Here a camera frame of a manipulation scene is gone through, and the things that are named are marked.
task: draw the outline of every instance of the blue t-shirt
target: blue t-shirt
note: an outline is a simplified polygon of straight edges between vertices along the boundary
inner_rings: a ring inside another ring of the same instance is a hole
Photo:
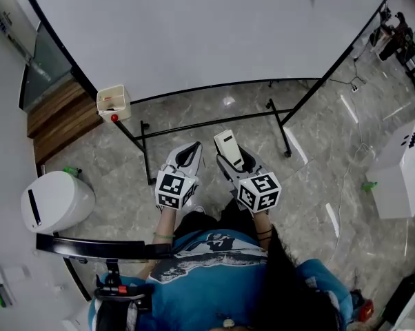
[[[195,234],[177,239],[174,246],[179,247]],[[317,288],[331,290],[339,302],[351,307],[350,294],[341,282],[320,261],[309,261],[315,262],[306,261],[298,267],[301,277],[317,274]],[[267,252],[240,232],[211,230],[195,236],[174,258],[160,260],[146,281],[121,277],[125,285],[155,285],[152,312],[138,316],[136,330],[209,330],[223,327],[226,319],[235,325],[251,325],[266,262]],[[341,308],[346,322],[352,312],[347,308]],[[92,303],[90,321],[94,314]]]

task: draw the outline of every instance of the wooden floor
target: wooden floor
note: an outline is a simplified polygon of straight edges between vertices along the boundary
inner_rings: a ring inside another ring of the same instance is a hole
[[[28,115],[27,136],[34,158],[43,164],[102,122],[96,103],[75,79],[57,88]]]

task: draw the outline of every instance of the black metal table frame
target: black metal table frame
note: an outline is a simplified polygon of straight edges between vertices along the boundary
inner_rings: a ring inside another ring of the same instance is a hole
[[[65,58],[68,60],[68,62],[71,64],[71,74],[74,76],[74,78],[79,82],[79,84],[83,87],[83,89],[95,100],[97,97],[97,89],[93,86],[91,81],[86,77],[86,75],[83,73],[82,69],[80,69],[79,65],[76,63],[76,61],[73,59],[72,55],[67,51],[66,47],[60,40],[59,36],[54,31],[53,27],[51,26],[50,22],[47,20],[47,17],[43,13],[41,7],[39,6],[37,0],[28,0],[30,2],[30,5],[34,9],[34,12],[38,16],[38,18],[41,20],[43,25],[45,26],[48,34],[53,38],[53,41],[56,43],[57,47],[62,51]],[[177,132],[177,131],[183,131],[183,130],[189,130],[192,128],[200,128],[203,126],[209,126],[216,123],[225,123],[228,121],[236,121],[236,120],[243,120],[243,119],[251,119],[254,117],[265,117],[269,115],[275,115],[276,120],[278,122],[278,125],[280,127],[281,134],[283,135],[284,142],[286,144],[287,150],[285,151],[285,154],[287,156],[290,156],[292,151],[290,150],[289,143],[287,140],[287,137],[285,136],[285,131],[283,126],[295,115],[296,112],[307,102],[313,94],[329,79],[330,75],[342,64],[342,62],[345,60],[345,58],[349,55],[349,53],[353,49],[354,42],[362,35],[364,30],[368,27],[368,25],[372,22],[373,18],[376,16],[376,14],[380,11],[381,7],[387,0],[382,0],[374,14],[371,16],[369,21],[365,24],[364,28],[359,32],[359,34],[356,36],[356,38],[353,40],[353,42],[347,47],[347,49],[344,51],[344,53],[338,58],[338,60],[333,64],[333,66],[324,74],[323,77],[321,77],[310,89],[309,91],[301,98],[301,100],[294,106],[292,109],[284,109],[284,110],[277,110],[273,104],[273,101],[269,99],[267,103],[267,109],[271,108],[272,110],[269,112],[261,112],[261,113],[254,113],[254,114],[247,114],[247,115],[241,115],[239,117],[232,117],[232,118],[224,118],[224,119],[217,119],[213,121],[206,121],[205,123],[197,123],[193,125],[188,126],[181,126],[179,128],[173,128],[168,130],[162,130],[158,132],[153,132],[150,134],[145,134],[145,130],[149,128],[149,125],[147,123],[144,123],[141,121],[141,136],[140,137],[134,137],[121,122],[116,122],[116,126],[128,137],[129,140],[131,140],[135,146],[137,146],[142,153],[145,156],[145,168],[146,168],[146,174],[148,178],[148,183],[151,185],[154,183],[154,179],[151,178],[150,175],[150,168],[149,168],[149,161],[148,161],[148,153],[146,148],[146,139],[150,137],[159,136],[162,134],[169,134],[171,132]],[[268,80],[255,80],[255,82],[262,82],[262,81],[268,81],[270,82],[270,85],[272,85],[273,81],[283,81],[286,79],[268,79]],[[245,81],[245,82],[236,82],[236,83],[229,83],[230,84],[238,84],[238,83],[248,83],[251,81]],[[199,90],[204,88],[211,88],[214,86],[208,86],[208,87],[200,87],[193,90]],[[171,94],[178,94],[180,92],[172,92],[169,94],[164,94],[162,96],[157,97],[163,97]],[[279,114],[287,114],[283,120],[279,119]],[[78,288],[82,292],[83,297],[86,300],[90,300],[90,295],[88,294],[87,290],[83,286],[79,276],[77,275],[74,267],[71,264],[71,261],[68,258],[64,258],[65,264],[67,266],[67,269],[70,271],[70,274],[72,275],[74,281],[76,282]]]

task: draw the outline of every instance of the marble floor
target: marble floor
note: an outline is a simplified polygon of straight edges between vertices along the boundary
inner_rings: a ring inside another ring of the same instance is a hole
[[[154,137],[147,140],[147,147],[155,176],[172,148],[200,141],[205,165],[194,202],[219,217],[231,196],[216,165],[213,136],[232,129],[237,141],[258,153],[281,182],[281,199],[270,218],[293,256],[298,262],[321,259],[348,288],[356,286],[373,299],[378,314],[400,280],[415,268],[415,217],[380,220],[372,194],[362,191],[361,184],[393,131],[415,119],[415,91],[394,57],[380,63],[365,52],[356,64],[366,81],[365,85],[354,81],[357,92],[327,81],[287,123],[287,134],[300,148],[292,146],[289,159],[283,154],[285,145],[274,116]],[[332,79],[350,81],[354,73],[349,57]],[[269,98],[279,109],[292,108],[310,86],[311,81],[282,81],[271,88],[266,82],[186,92],[133,105],[132,117],[124,124],[139,135],[140,120],[151,125],[148,131],[157,131],[264,111]],[[359,123],[345,103],[351,105]],[[358,150],[361,142],[368,152]],[[62,236],[151,242],[160,217],[154,187],[147,185],[143,155],[113,124],[100,125],[46,163],[48,171],[64,166],[83,169],[83,180],[92,186],[97,202],[84,222],[61,232]],[[328,204],[336,216],[339,208],[341,213],[336,249]],[[92,291],[95,274],[105,268],[98,263],[74,265]],[[121,272],[132,274],[139,268],[139,264],[124,264]]]

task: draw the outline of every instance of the long dark hair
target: long dark hair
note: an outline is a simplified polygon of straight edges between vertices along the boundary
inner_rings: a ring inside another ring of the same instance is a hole
[[[257,330],[344,330],[326,292],[309,287],[272,226],[263,293],[254,319]]]

